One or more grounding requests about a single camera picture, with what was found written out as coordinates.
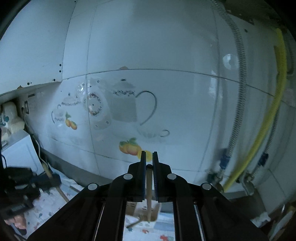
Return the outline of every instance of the black cable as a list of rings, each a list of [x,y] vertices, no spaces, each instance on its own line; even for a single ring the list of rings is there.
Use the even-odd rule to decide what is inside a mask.
[[[7,163],[6,163],[6,159],[5,159],[5,156],[1,155],[3,158],[4,158],[4,161],[5,161],[5,168],[7,168]]]

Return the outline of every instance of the yellow hose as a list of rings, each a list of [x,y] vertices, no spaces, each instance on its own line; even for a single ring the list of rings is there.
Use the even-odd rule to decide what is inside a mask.
[[[276,111],[281,103],[281,98],[283,96],[285,86],[286,86],[286,77],[287,77],[287,59],[286,59],[286,48],[284,43],[284,38],[280,29],[276,29],[279,46],[276,49],[276,57],[277,57],[277,67],[278,67],[278,78],[276,85],[276,94],[274,100],[271,104],[271,107],[267,114],[264,116],[263,122],[261,124],[260,130],[257,134],[257,137],[247,155],[242,165],[237,168],[229,177],[229,179],[225,182],[223,189],[226,192],[231,185],[238,179],[238,177],[243,173],[243,171],[247,168],[250,161],[253,159],[254,155],[257,153],[261,143],[263,142],[270,126],[272,125],[273,119],[276,115]]]

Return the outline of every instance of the gray baseboard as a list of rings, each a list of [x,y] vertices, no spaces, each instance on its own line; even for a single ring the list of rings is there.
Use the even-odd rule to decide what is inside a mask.
[[[46,156],[48,163],[54,169],[57,169],[60,172],[64,173],[67,177],[73,179],[75,182],[83,187],[86,187],[90,183],[105,185],[112,182],[111,179],[101,177],[99,175],[83,170],[77,166],[74,166],[44,149],[41,149],[41,152]]]

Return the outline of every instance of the tiled wall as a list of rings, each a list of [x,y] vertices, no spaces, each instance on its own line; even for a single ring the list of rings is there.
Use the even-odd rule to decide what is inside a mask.
[[[245,46],[247,93],[226,176],[250,149],[272,101],[277,74],[275,32],[256,21],[251,25],[233,19]],[[157,151],[161,162],[192,183],[204,182],[210,170],[218,169],[235,115],[238,60],[229,27],[208,1],[78,1],[62,75],[61,84],[28,98],[28,123],[49,152],[107,178],[125,173],[139,160],[140,148]],[[256,185],[281,179],[291,164],[285,150],[294,151],[295,141],[288,138],[294,113],[294,107],[281,103],[270,159]],[[287,182],[273,181],[280,186]],[[264,185],[259,190],[268,190]],[[230,189],[238,190],[239,184]]]

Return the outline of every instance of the wall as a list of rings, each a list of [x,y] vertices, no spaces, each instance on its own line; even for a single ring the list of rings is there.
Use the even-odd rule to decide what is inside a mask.
[[[0,41],[0,95],[62,80],[65,39],[74,0],[33,0]]]
[[[256,20],[252,25],[232,18],[245,46],[247,93],[226,178],[256,137],[277,74],[275,32]],[[218,169],[235,115],[238,60],[229,27],[208,1],[78,1],[62,78],[21,98],[28,99],[26,119],[47,151],[111,179],[139,160],[139,150],[157,151],[161,162],[191,183]],[[270,161],[255,185],[269,178],[270,165],[278,165],[279,152],[290,143],[283,142],[294,118],[290,105],[281,102]],[[241,185],[234,184],[229,191],[238,190]]]

